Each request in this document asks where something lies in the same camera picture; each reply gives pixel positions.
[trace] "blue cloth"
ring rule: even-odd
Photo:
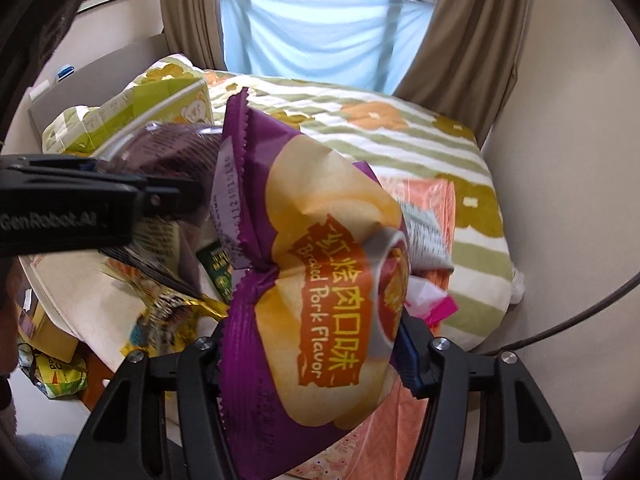
[[[409,0],[221,0],[230,72],[391,94],[433,4]]]
[[[66,434],[28,434],[16,435],[14,444],[38,480],[60,480],[76,439],[76,436]]]

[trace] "snack package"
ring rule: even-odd
[[[220,148],[220,129],[206,124],[148,124],[135,135],[111,139],[96,156],[99,171],[114,174],[176,176],[195,180],[204,190],[202,203],[190,214],[171,220],[144,218],[125,250],[107,256],[137,267],[153,279],[197,296],[201,229],[209,217],[209,198]],[[185,286],[175,285],[174,280]]]
[[[226,106],[211,204],[235,269],[221,405],[239,475],[270,480],[389,393],[409,263],[400,206],[368,166],[246,96]]]
[[[400,202],[409,237],[409,261],[414,273],[447,269],[453,261],[445,245],[438,219],[432,210],[423,210],[410,202]]]
[[[18,364],[49,399],[76,394],[87,386],[86,364],[78,355],[63,363],[18,340]]]
[[[220,240],[216,240],[211,245],[199,250],[196,257],[207,271],[207,275],[213,286],[216,287],[222,301],[226,304],[231,303],[231,271],[233,268]]]
[[[145,303],[145,309],[131,330],[129,341],[122,348],[127,355],[132,350],[145,350],[151,357],[181,352],[200,335],[203,318],[216,323],[226,317],[226,305],[203,295],[193,298],[181,294],[146,276],[135,267],[108,258],[102,271],[112,278],[129,283]]]
[[[100,107],[69,108],[42,133],[42,152],[90,156],[123,129],[151,121],[211,124],[204,75],[143,79]]]
[[[438,227],[444,238],[447,252],[451,254],[453,233],[456,228],[456,190],[453,182],[442,178],[381,177],[380,184],[396,200],[408,202],[423,211],[431,211],[438,220]],[[450,269],[427,270],[420,272],[443,290],[449,288]]]
[[[197,300],[163,286],[153,304],[138,317],[122,353],[141,349],[156,357],[182,352],[198,338],[198,322],[203,316],[220,321],[225,311],[219,301]]]

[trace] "pink packaging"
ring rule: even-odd
[[[428,326],[447,319],[458,311],[450,294],[426,278],[409,277],[404,307],[412,317],[418,317]]]
[[[398,203],[366,164],[226,106],[211,215],[235,271],[220,362],[245,480],[271,480],[356,428],[391,390],[409,267]]]

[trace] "black cable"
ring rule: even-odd
[[[495,355],[498,355],[500,352],[520,350],[525,346],[533,345],[533,343],[537,343],[539,341],[542,341],[543,339],[547,339],[553,335],[559,334],[560,332],[564,332],[564,330],[567,330],[572,326],[576,326],[578,323],[581,323],[589,319],[591,316],[595,316],[597,313],[602,312],[605,308],[607,308],[608,306],[611,306],[617,300],[624,298],[628,293],[634,290],[638,285],[640,285],[640,272],[638,272],[634,277],[632,277],[628,282],[622,285],[619,289],[612,292],[606,298],[604,298],[603,300],[600,300],[595,305],[590,306],[587,310],[583,310],[577,316],[573,316],[572,318],[569,318],[566,321],[563,321],[562,323],[557,324],[556,326],[551,327],[548,330],[545,330],[544,332],[540,332],[539,334],[536,334],[534,336],[527,337],[526,339],[521,339],[520,341],[516,341],[515,343],[508,344],[506,346],[498,348],[497,350],[493,350],[491,352],[484,352],[482,355],[495,356]]]

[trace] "wall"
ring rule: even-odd
[[[65,64],[83,67],[105,54],[161,31],[160,0],[118,0],[83,12],[76,17],[69,33],[45,65],[36,86],[45,79],[53,83],[58,69]],[[40,140],[31,131],[28,102],[28,96],[25,96],[14,115],[3,154],[42,150]]]
[[[484,349],[532,335],[640,270],[640,46],[609,0],[534,0],[518,81],[483,153],[524,301]],[[520,351],[575,450],[640,424],[640,290]]]

